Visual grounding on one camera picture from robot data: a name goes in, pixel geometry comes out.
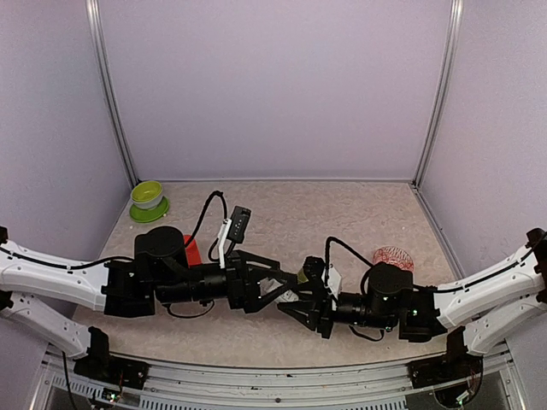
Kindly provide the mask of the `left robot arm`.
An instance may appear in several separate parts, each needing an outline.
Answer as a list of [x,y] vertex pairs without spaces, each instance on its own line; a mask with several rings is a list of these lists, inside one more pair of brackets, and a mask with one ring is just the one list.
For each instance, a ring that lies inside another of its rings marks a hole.
[[57,346],[66,356],[84,361],[103,380],[119,372],[109,352],[109,338],[93,326],[72,321],[42,302],[46,296],[107,316],[134,319],[153,316],[156,305],[182,302],[213,307],[227,299],[232,309],[257,313],[297,285],[297,276],[277,261],[236,252],[250,219],[247,208],[224,213],[215,239],[218,260],[191,264],[195,235],[162,225],[134,239],[133,255],[76,261],[24,248],[1,229],[1,316],[19,322]]

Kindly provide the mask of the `orange pill bottle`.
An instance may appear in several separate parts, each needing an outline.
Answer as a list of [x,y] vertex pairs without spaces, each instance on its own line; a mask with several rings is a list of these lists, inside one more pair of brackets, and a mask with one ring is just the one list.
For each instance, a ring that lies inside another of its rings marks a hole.
[[202,257],[195,239],[190,235],[184,235],[185,255],[188,267],[196,267],[203,264]]

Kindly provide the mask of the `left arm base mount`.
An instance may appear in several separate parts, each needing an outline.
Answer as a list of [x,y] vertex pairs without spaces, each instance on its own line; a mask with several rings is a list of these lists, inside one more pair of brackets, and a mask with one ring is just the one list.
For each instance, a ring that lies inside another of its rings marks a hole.
[[110,355],[99,359],[90,355],[74,362],[74,373],[121,388],[141,390],[149,374],[150,365]]

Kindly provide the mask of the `green weekly pill organizer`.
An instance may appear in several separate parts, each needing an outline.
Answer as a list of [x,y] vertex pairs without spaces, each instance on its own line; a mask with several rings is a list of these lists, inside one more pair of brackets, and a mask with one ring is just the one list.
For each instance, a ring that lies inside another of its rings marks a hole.
[[301,269],[298,271],[298,273],[297,273],[297,282],[298,282],[299,284],[303,284],[303,283],[306,283],[306,282],[308,282],[308,281],[309,281],[309,280],[308,280],[308,278],[307,278],[307,276],[306,276],[306,274],[305,274],[305,272],[304,272],[304,269],[301,268]]

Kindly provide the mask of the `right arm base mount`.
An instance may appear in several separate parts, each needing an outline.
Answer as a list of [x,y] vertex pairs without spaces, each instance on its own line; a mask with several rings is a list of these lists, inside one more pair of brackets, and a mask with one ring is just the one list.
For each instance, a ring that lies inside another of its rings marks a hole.
[[445,384],[478,374],[483,370],[483,357],[464,355],[448,361],[442,355],[410,361],[407,365],[414,389]]

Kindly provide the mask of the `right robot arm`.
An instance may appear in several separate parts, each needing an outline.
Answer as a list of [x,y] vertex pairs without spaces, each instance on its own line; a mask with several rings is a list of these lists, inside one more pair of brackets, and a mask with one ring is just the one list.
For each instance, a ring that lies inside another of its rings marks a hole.
[[303,266],[305,282],[294,302],[279,311],[328,338],[336,323],[352,331],[397,330],[402,340],[427,343],[447,336],[437,370],[457,378],[470,356],[483,356],[523,322],[546,312],[546,232],[535,228],[512,255],[460,281],[439,286],[415,284],[411,271],[379,262],[363,274],[359,293],[340,291],[340,277],[321,258]]

